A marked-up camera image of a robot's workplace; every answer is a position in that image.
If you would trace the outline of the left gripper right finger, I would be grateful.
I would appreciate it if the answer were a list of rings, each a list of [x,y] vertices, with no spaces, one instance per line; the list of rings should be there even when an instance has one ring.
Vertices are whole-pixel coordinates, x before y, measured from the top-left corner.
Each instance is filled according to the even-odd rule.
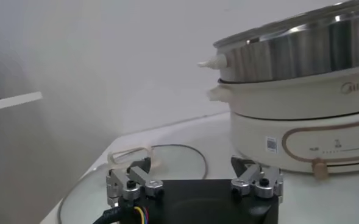
[[[283,175],[278,167],[262,166],[251,159],[232,156],[230,159],[236,178],[230,181],[233,194],[244,197],[282,198]]]

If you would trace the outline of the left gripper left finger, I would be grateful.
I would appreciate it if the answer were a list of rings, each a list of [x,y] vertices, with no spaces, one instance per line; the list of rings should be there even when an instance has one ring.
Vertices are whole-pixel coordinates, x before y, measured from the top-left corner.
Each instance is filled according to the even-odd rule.
[[[133,161],[125,168],[111,165],[106,174],[107,204],[114,208],[123,200],[135,203],[141,198],[159,199],[164,194],[164,184],[150,176],[150,157]]]

